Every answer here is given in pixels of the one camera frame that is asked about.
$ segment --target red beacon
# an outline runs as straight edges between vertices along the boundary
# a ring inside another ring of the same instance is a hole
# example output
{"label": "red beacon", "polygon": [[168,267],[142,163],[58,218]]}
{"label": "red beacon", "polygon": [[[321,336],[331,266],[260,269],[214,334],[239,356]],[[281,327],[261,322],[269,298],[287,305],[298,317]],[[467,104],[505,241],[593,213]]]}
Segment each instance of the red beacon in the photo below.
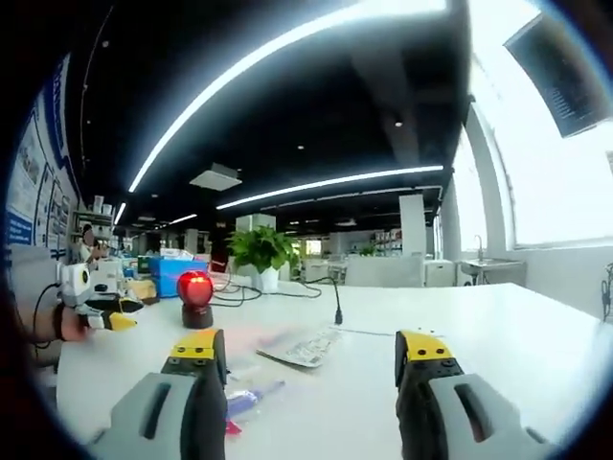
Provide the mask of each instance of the red beacon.
{"label": "red beacon", "polygon": [[186,271],[179,277],[176,290],[183,301],[183,326],[206,329],[213,326],[213,311],[209,302],[213,297],[213,282],[204,271]]}

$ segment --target potted plant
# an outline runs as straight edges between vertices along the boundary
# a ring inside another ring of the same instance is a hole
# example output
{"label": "potted plant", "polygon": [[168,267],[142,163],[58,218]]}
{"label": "potted plant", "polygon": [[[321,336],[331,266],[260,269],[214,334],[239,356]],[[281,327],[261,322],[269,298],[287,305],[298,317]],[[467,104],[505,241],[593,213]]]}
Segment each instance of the potted plant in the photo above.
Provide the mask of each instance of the potted plant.
{"label": "potted plant", "polygon": [[369,244],[360,250],[360,256],[373,256],[375,254],[375,245]]}
{"label": "potted plant", "polygon": [[251,231],[235,231],[229,239],[235,268],[252,265],[252,286],[264,293],[279,288],[279,269],[289,262],[298,263],[294,253],[294,240],[272,227],[258,227]]}

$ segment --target black ceiling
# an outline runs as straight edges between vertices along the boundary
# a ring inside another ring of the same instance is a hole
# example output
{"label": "black ceiling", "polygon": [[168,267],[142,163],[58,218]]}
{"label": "black ceiling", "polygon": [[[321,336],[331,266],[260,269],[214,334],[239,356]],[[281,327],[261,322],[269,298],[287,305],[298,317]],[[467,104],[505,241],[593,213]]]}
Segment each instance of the black ceiling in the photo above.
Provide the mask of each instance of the black ceiling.
{"label": "black ceiling", "polygon": [[[316,8],[307,1],[297,7],[281,1],[175,0],[164,8],[143,8],[142,2],[124,0],[110,13],[98,11],[73,52],[69,74],[69,141],[84,193],[104,195],[114,204],[126,201],[123,225],[142,214],[169,221],[197,213],[190,226],[208,229],[262,207],[277,215],[282,227],[318,220],[328,229],[336,219],[349,218],[372,228],[397,225],[398,195],[415,186],[444,187],[450,177],[467,99],[464,1],[448,2],[450,10],[436,16],[342,26],[267,57],[203,105],[162,150],[136,192],[127,192],[155,143],[200,91],[269,39],[341,5],[325,3]],[[395,121],[403,126],[395,127]],[[240,169],[242,184],[225,192],[189,185],[213,162]],[[215,209],[312,181],[438,164],[444,172]],[[401,190],[271,208],[394,188]],[[424,194],[430,219],[439,196],[438,190]]]}

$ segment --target gray gripper housing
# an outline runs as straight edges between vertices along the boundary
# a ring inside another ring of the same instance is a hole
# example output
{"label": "gray gripper housing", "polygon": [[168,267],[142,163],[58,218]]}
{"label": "gray gripper housing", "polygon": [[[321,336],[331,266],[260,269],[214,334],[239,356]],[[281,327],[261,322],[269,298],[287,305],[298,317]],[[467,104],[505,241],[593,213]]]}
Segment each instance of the gray gripper housing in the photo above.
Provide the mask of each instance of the gray gripper housing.
{"label": "gray gripper housing", "polygon": [[181,458],[181,427],[195,377],[148,374],[111,411],[111,428],[90,446],[96,458]]}
{"label": "gray gripper housing", "polygon": [[[443,418],[449,460],[540,460],[555,452],[538,433],[522,427],[517,409],[481,377],[467,374],[429,384]],[[482,427],[482,441],[475,440],[468,411]]]}

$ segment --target sink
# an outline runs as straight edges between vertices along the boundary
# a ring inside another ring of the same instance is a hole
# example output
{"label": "sink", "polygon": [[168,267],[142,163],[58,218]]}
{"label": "sink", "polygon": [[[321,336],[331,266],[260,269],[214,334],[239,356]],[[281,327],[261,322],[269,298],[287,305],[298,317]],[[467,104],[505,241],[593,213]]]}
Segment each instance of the sink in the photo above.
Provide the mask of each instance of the sink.
{"label": "sink", "polygon": [[473,259],[461,261],[460,269],[466,275],[478,276],[481,273],[506,270],[522,264],[523,262],[521,261],[512,261],[510,259]]}

